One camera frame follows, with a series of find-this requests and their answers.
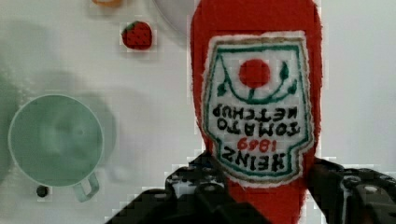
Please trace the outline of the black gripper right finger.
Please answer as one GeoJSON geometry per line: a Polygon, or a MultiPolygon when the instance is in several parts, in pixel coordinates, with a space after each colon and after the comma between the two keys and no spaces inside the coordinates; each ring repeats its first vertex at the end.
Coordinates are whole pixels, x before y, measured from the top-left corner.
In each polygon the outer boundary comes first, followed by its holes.
{"type": "Polygon", "coordinates": [[[327,224],[396,224],[396,181],[389,175],[315,158],[307,186],[327,224]]]}

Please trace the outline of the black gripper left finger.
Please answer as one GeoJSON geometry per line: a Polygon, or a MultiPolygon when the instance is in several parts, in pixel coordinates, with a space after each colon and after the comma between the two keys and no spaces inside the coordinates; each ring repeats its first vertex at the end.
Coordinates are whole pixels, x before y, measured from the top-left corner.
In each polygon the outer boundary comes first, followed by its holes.
{"type": "Polygon", "coordinates": [[[268,224],[250,203],[228,192],[219,164],[204,152],[165,179],[163,189],[148,189],[106,224],[268,224]]]}

